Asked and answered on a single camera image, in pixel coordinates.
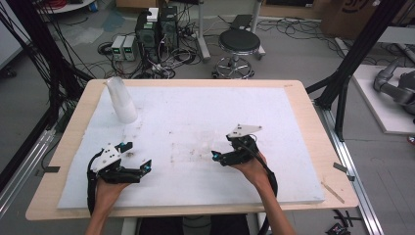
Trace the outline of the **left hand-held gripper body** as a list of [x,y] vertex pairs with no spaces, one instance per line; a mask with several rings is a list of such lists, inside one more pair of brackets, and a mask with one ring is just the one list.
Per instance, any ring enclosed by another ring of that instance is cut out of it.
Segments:
[[112,184],[139,183],[141,170],[121,166],[121,153],[115,149],[115,146],[108,144],[91,159],[90,175],[101,177]]

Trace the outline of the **translucent single cup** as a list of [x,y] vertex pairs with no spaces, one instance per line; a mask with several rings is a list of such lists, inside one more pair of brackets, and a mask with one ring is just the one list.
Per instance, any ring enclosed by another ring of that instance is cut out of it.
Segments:
[[215,137],[214,131],[204,130],[200,132],[200,134],[198,135],[198,142],[200,146],[200,151],[202,153],[205,154],[205,153],[210,152],[210,149],[213,146],[214,137]]

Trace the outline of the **stack of white plastic cups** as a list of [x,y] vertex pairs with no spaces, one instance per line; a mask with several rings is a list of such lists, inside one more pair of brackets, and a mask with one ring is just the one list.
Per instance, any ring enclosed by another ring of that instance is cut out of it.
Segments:
[[112,76],[107,79],[106,86],[119,121],[126,124],[134,122],[138,114],[122,78]]

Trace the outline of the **person's left hand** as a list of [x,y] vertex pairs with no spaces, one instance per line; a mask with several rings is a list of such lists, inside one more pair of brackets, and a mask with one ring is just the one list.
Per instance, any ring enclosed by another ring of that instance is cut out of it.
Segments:
[[99,179],[96,191],[95,212],[109,212],[117,201],[121,192],[129,183],[112,184]]

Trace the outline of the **white foam table mat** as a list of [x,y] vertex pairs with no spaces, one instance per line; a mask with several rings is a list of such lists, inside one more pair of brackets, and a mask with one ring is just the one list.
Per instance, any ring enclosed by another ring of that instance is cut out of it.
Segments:
[[[127,187],[117,201],[123,208],[256,204],[259,196],[238,170],[212,159],[228,153],[226,139],[238,124],[260,125],[254,139],[278,181],[282,204],[324,201],[288,91],[278,87],[145,87],[128,90],[138,118],[121,123],[110,94],[103,91],[69,168],[61,209],[86,205],[86,169],[108,144],[132,142],[121,158],[124,167],[152,161],[140,183]],[[209,153],[198,142],[201,131],[215,132]]]

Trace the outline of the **person's leg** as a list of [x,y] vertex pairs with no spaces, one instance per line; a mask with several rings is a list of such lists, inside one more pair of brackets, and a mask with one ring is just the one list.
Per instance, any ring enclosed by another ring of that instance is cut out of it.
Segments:
[[250,235],[244,214],[220,214],[210,217],[209,235]]
[[183,218],[145,217],[141,221],[139,235],[184,235]]

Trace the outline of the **person's right leg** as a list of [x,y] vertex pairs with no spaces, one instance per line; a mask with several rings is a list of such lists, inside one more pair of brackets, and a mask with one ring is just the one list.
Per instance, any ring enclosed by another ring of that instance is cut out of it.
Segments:
[[210,217],[209,235],[250,235],[244,214],[220,214]]

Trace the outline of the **black round stool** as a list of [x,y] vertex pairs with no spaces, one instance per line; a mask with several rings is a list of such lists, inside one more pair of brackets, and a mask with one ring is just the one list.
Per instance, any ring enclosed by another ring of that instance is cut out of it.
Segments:
[[254,76],[254,69],[244,56],[253,55],[259,50],[260,39],[245,29],[229,29],[218,38],[219,47],[229,54],[214,66],[213,78],[248,79]]

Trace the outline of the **grey power supply unit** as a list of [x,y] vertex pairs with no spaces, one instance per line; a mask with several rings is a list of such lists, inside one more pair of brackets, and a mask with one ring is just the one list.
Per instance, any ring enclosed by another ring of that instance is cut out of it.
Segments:
[[135,37],[127,35],[123,42],[123,51],[126,61],[134,61],[136,59]]
[[113,53],[113,57],[115,61],[125,60],[125,56],[123,52],[124,40],[125,40],[125,37],[119,35],[112,44],[112,53]]

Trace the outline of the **grey metal table leg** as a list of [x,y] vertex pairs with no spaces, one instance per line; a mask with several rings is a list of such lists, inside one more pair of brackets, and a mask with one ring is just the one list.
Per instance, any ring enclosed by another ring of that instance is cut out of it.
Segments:
[[[254,0],[254,9],[253,9],[253,19],[252,19],[252,26],[251,26],[251,32],[256,33],[256,28],[259,20],[259,13],[260,8],[262,5],[263,0]],[[258,60],[261,60],[266,55],[266,52],[264,51],[262,45],[259,45],[257,52],[255,53],[255,56]]]
[[198,30],[196,36],[202,61],[207,63],[210,60],[210,52],[204,38],[204,0],[198,0]]

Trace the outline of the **black computer tower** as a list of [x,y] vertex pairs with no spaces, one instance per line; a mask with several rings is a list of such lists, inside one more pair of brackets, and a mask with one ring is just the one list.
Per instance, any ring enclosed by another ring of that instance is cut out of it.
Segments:
[[147,20],[151,13],[148,10],[142,11],[135,26],[135,34],[138,40],[141,58],[158,64],[160,62],[159,45],[161,31],[158,22]]
[[169,50],[178,47],[177,7],[167,6],[161,9],[160,24],[163,42]]

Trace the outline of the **white floor platform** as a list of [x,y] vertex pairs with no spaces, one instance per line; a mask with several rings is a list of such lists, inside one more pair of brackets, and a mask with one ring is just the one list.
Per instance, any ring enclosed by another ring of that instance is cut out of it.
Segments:
[[384,133],[415,135],[415,117],[395,103],[392,97],[373,88],[375,76],[383,69],[382,66],[361,65],[353,80]]

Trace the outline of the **round white table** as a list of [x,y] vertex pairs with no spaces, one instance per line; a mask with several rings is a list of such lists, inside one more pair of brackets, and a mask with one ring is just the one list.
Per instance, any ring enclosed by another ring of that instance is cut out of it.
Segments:
[[82,0],[81,3],[74,3],[71,4],[70,1],[67,1],[65,6],[62,7],[51,7],[46,2],[43,2],[40,7],[37,9],[38,13],[44,13],[44,14],[60,14],[60,13],[66,13],[75,11],[81,8],[88,7],[91,4],[94,4],[96,0]]

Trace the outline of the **large printed cardboard box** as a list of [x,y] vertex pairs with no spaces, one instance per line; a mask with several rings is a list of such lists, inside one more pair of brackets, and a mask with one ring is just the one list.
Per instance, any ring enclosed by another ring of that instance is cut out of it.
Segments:
[[328,36],[355,39],[382,0],[330,0],[324,9],[321,31]]

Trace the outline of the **black metal frame post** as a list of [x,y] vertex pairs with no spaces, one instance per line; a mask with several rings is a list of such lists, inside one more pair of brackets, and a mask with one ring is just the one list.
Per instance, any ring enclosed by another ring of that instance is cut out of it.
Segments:
[[349,52],[345,55],[338,68],[330,76],[306,88],[307,94],[324,88],[322,94],[315,99],[315,104],[324,111],[330,110],[335,99],[338,99],[334,131],[342,142],[345,141],[344,119],[348,84],[354,72],[380,39],[406,1],[381,0],[374,14],[357,35]]

